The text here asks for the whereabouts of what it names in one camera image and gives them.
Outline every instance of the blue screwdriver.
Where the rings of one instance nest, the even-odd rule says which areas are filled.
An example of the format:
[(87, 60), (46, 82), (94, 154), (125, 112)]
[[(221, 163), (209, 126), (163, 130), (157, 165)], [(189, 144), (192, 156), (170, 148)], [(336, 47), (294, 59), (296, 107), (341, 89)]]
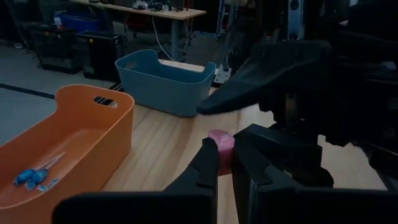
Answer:
[(33, 190), (33, 188), (36, 186), (36, 184), (41, 184), (48, 176), (49, 174), (49, 168), (52, 167), (58, 160), (65, 154), (62, 153), (61, 155), (57, 156), (51, 163), (49, 163), (46, 168), (44, 169), (38, 169), (36, 172), (33, 174), (32, 178), (26, 182), (26, 188), (28, 190)]
[(60, 157), (60, 155), (55, 156), (54, 158), (52, 158), (51, 160), (45, 162), (44, 164), (42, 164), (41, 166), (39, 166), (36, 169), (27, 169), (22, 171), (20, 174), (18, 174), (18, 176), (14, 179), (14, 185), (17, 186), (19, 184), (23, 184), (26, 183), (28, 180), (30, 180), (33, 175), (36, 173), (37, 170), (43, 168), (45, 165), (47, 165), (48, 163), (56, 160), (58, 157)]

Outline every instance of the wooden tabletop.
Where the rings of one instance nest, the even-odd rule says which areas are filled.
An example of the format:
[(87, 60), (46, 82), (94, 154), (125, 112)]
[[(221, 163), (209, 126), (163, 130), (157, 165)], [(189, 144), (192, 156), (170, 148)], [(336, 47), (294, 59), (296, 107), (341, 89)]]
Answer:
[[(204, 69), (180, 62), (161, 62), (195, 71)], [(273, 115), (260, 112), (258, 105), (254, 105), (232, 113), (178, 118), (135, 105), (131, 152), (104, 189), (162, 190), (188, 166), (210, 129), (223, 129), (234, 134), (252, 123), (268, 127), (274, 123)], [(385, 189), (362, 150), (352, 145), (332, 146), (325, 142), (325, 138), (320, 138), (318, 143), (323, 147), (322, 166), (335, 178), (335, 187)], [(218, 223), (238, 223), (231, 175), (218, 179)]]
[(89, 6), (104, 7), (104, 8), (108, 8), (108, 9), (115, 9), (115, 10), (120, 10), (120, 11), (133, 12), (133, 13), (145, 14), (145, 15), (149, 15), (149, 16), (157, 16), (157, 17), (178, 19), (178, 20), (191, 19), (196, 16), (206, 14), (206, 11), (196, 10), (196, 9), (188, 9), (188, 10), (184, 9), (181, 12), (175, 12), (175, 11), (152, 12), (147, 9), (146, 10), (138, 10), (138, 9), (133, 9), (130, 7), (115, 6), (112, 4), (89, 3), (88, 0), (71, 0), (71, 1), (80, 3), (80, 4), (86, 4)]

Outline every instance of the basket handle hole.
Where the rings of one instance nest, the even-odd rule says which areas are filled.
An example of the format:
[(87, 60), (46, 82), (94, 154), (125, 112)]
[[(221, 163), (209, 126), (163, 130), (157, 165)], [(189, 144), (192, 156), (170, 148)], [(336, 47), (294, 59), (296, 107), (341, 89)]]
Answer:
[(94, 102), (96, 104), (103, 105), (103, 106), (108, 106), (108, 107), (111, 107), (111, 108), (117, 108), (118, 107), (118, 103), (116, 101), (111, 100), (111, 99), (107, 99), (107, 98), (103, 98), (103, 97), (100, 97), (100, 96), (94, 97)]

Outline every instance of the metal frame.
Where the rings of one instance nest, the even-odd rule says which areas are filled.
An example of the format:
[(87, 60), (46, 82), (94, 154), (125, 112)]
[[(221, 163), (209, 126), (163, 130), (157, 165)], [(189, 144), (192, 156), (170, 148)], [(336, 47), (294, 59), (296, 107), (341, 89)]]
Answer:
[(300, 40), (305, 36), (304, 0), (289, 0), (287, 39)]

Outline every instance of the table leg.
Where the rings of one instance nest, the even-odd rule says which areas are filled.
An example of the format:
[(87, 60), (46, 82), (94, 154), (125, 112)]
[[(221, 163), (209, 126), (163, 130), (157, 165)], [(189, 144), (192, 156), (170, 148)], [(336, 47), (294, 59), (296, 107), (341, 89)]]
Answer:
[(173, 19), (172, 21), (172, 46), (171, 46), (171, 58), (175, 61), (179, 60), (178, 52), (178, 39), (180, 34), (179, 20)]

